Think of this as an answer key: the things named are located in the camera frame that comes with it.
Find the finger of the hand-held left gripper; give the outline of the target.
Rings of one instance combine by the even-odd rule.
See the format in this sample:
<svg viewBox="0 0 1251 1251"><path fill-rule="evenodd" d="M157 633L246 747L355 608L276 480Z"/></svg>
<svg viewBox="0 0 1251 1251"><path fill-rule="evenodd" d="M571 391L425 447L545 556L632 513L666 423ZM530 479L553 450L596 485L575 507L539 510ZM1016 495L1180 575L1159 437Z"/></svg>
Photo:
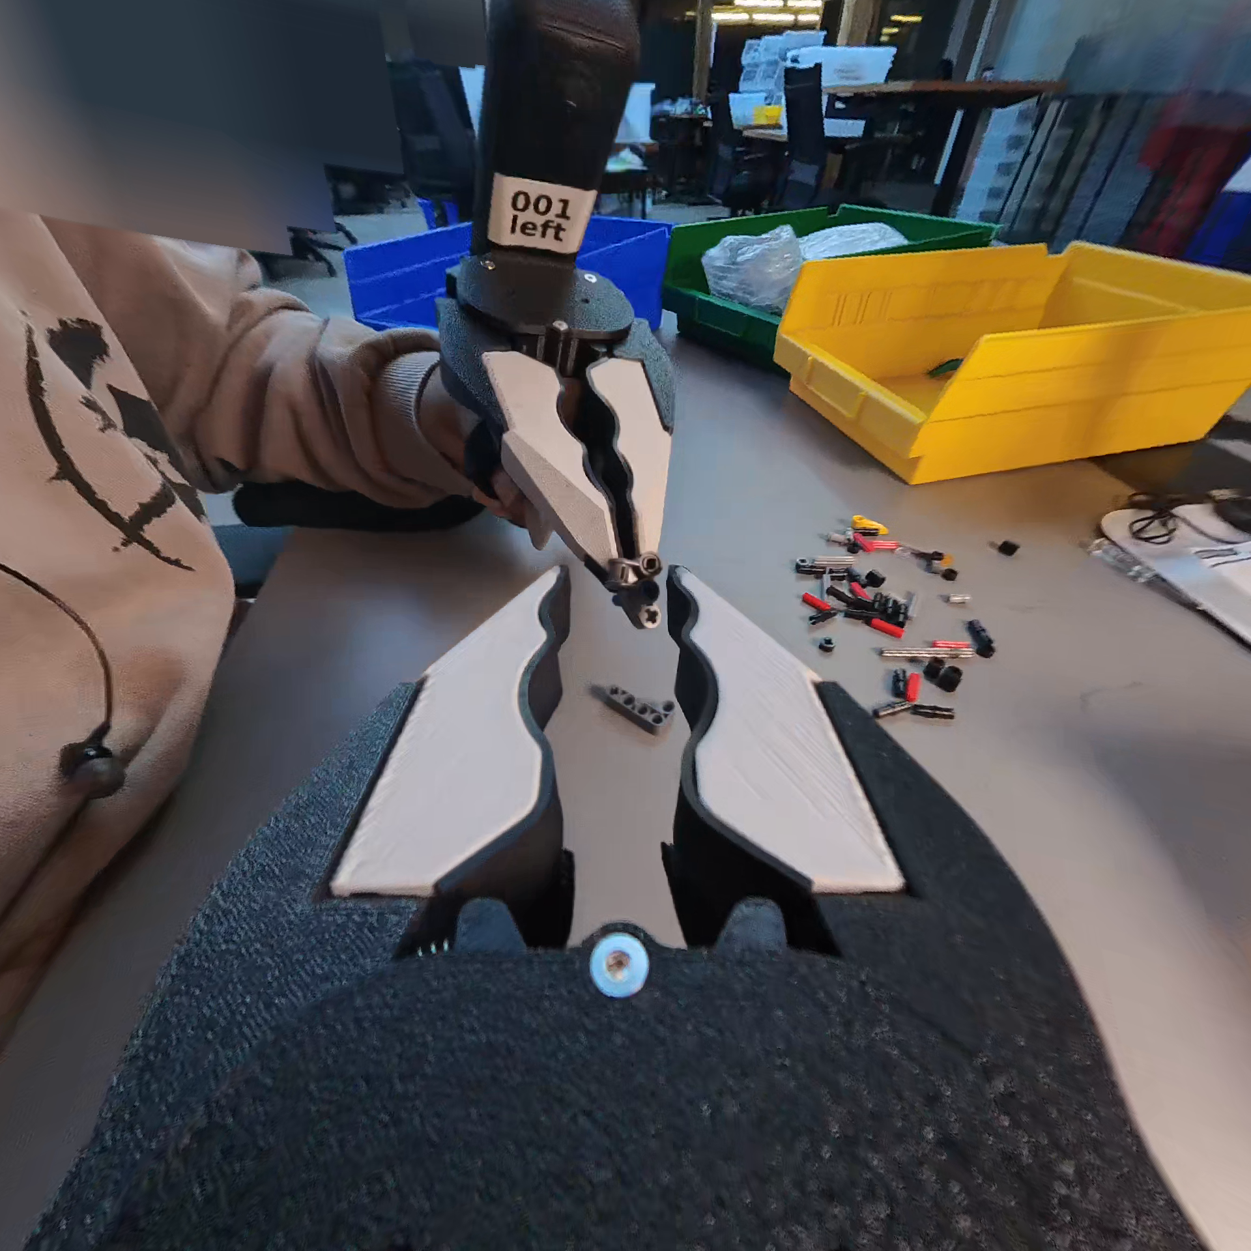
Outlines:
<svg viewBox="0 0 1251 1251"><path fill-rule="evenodd" d="M663 535L672 435L642 364L609 358L597 364L597 397L617 422L615 453L629 471L627 499L639 556L657 554Z"/></svg>
<svg viewBox="0 0 1251 1251"><path fill-rule="evenodd" d="M562 382L530 356L493 356L490 385L505 420L502 465L545 534L594 565L618 557L614 517L586 465L584 446L559 413Z"/></svg>

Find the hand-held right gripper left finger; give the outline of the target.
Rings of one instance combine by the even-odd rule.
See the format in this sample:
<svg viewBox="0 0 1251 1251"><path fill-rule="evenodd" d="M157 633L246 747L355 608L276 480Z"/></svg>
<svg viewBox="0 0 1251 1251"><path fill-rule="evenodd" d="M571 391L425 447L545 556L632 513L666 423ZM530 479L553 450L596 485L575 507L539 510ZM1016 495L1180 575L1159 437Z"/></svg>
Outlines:
<svg viewBox="0 0 1251 1251"><path fill-rule="evenodd" d="M563 818L545 735L569 638L565 568L428 668L329 881L335 899L538 897Z"/></svg>

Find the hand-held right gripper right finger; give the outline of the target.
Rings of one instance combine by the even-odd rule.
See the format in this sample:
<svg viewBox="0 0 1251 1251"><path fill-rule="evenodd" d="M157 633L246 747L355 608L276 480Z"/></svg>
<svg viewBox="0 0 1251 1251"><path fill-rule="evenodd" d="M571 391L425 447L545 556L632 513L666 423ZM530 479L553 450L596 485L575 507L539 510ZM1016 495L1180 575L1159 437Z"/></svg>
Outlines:
<svg viewBox="0 0 1251 1251"><path fill-rule="evenodd" d="M815 897L903 893L818 674L687 568L667 572L667 624L693 815Z"/></svg>

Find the grey building brick piece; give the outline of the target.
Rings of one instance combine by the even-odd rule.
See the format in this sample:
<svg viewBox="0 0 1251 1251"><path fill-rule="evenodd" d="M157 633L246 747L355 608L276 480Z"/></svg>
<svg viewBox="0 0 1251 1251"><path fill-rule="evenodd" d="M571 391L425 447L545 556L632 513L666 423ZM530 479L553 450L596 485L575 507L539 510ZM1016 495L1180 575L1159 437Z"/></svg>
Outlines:
<svg viewBox="0 0 1251 1251"><path fill-rule="evenodd" d="M657 553L614 559L606 566L605 589L639 630L659 629L663 622L662 574L663 562Z"/></svg>

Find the grey desk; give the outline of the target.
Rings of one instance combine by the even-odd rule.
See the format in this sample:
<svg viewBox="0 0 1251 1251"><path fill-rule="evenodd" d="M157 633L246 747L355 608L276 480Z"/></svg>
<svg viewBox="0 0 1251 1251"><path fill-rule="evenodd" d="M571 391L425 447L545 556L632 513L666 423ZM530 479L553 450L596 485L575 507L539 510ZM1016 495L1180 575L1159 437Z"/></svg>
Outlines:
<svg viewBox="0 0 1251 1251"><path fill-rule="evenodd" d="M956 559L995 641L950 724L892 736L998 846L1081 983L1199 1235L1248 1249L1248 651L1084 550L1123 498L1087 462L903 486L770 374L672 339L666 560L870 706L867 630L815 654L793 562L854 513ZM90 1138L169 952L236 851L399 683L560 543L298 531L231 642L183 788L105 881L3 1056L3 1249Z"/></svg>

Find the person's left hand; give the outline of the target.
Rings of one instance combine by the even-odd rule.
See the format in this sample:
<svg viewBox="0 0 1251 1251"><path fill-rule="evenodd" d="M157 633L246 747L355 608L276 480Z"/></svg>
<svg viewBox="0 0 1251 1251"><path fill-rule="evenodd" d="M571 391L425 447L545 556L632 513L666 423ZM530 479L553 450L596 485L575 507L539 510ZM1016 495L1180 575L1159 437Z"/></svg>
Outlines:
<svg viewBox="0 0 1251 1251"><path fill-rule="evenodd" d="M551 528L504 467L489 464L487 452L472 440L465 444L463 474L474 486L474 499L495 517L526 531L536 550L545 549L553 535Z"/></svg>

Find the grey beam piece on table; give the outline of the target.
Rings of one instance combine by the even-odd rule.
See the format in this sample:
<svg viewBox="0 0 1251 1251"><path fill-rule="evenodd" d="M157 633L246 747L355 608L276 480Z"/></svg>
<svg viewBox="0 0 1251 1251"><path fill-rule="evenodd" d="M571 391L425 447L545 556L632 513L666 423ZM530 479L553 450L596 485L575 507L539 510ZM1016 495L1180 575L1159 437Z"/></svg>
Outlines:
<svg viewBox="0 0 1251 1251"><path fill-rule="evenodd" d="M653 738L660 738L667 732L678 711L673 699L660 702L641 699L617 684L593 684L590 690L606 708Z"/></svg>

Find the scattered small building pieces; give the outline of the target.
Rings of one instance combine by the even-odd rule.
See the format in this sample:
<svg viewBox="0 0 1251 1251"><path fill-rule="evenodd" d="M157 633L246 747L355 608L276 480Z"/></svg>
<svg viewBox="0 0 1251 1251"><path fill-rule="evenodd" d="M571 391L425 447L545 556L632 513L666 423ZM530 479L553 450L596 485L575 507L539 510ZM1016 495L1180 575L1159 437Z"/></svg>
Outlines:
<svg viewBox="0 0 1251 1251"><path fill-rule="evenodd" d="M971 665L997 657L997 641L982 620L965 617L947 626L946 636L918 627L921 595L904 587L882 565L898 557L906 574L925 574L937 583L937 601L950 613L971 607L971 596L952 586L959 580L955 557L900 540L886 525L854 514L843 529L824 537L827 552L800 556L793 572L807 580L802 601L807 627L822 654L833 654L833 627L845 622L876 635L876 653L888 665L885 699L870 715L877 723L910 718L950 726L958 720L955 696Z"/></svg>

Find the blue plastic bin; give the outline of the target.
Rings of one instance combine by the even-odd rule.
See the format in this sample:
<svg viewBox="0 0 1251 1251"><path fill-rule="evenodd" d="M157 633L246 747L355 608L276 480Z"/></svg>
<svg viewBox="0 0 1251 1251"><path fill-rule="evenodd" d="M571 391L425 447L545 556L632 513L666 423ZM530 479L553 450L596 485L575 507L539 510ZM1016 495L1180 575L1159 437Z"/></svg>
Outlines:
<svg viewBox="0 0 1251 1251"><path fill-rule="evenodd" d="M469 224L457 224L347 249L343 267L355 319L374 331L434 330L447 270L468 254L471 234ZM609 279L635 316L659 331L670 234L669 224L594 215L577 266Z"/></svg>

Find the clear plastic bag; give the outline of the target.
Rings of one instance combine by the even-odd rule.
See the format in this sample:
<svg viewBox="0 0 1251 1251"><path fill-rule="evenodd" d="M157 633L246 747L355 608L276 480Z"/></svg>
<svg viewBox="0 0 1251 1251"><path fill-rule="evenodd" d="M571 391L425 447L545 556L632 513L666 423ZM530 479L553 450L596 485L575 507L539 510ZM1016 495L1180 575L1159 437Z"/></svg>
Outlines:
<svg viewBox="0 0 1251 1251"><path fill-rule="evenodd" d="M888 224L846 224L800 237L787 224L757 237L729 236L700 258L709 294L748 309L782 315L809 261L864 257L906 246Z"/></svg>

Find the black office chair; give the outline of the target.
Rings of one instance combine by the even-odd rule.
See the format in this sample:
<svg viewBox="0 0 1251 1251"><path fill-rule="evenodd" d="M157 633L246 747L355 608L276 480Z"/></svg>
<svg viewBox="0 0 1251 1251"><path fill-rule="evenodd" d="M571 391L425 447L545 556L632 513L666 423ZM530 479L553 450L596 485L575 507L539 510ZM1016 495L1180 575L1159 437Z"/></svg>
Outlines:
<svg viewBox="0 0 1251 1251"><path fill-rule="evenodd" d="M822 70L785 69L787 172L779 207L785 212L824 205L824 175L828 149L824 135Z"/></svg>

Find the person's beige sweatshirt torso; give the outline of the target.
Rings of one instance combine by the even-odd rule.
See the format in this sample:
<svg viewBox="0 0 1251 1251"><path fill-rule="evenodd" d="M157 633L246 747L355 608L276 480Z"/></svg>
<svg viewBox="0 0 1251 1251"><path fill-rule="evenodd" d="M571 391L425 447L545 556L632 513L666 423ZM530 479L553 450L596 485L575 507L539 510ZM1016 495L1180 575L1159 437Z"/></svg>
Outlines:
<svg viewBox="0 0 1251 1251"><path fill-rule="evenodd" d="M33 213L3 212L3 1034L173 793L236 613L201 496Z"/></svg>

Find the yellow plastic bin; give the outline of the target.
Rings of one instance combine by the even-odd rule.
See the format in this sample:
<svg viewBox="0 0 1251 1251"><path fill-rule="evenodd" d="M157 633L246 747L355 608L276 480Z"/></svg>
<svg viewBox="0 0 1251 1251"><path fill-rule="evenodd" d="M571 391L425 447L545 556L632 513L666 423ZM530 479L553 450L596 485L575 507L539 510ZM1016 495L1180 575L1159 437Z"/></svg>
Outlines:
<svg viewBox="0 0 1251 1251"><path fill-rule="evenodd" d="M912 486L1201 441L1250 382L1250 279L1102 245L803 267L791 392Z"/></svg>

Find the white instruction sheet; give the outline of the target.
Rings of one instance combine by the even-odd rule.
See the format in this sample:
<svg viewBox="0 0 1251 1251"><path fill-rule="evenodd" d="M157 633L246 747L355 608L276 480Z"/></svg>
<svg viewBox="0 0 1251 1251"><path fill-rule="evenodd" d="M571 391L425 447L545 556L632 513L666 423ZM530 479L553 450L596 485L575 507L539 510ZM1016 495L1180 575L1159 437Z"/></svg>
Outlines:
<svg viewBox="0 0 1251 1251"><path fill-rule="evenodd" d="M1248 493L1134 495L1099 522L1089 552L1248 647Z"/></svg>

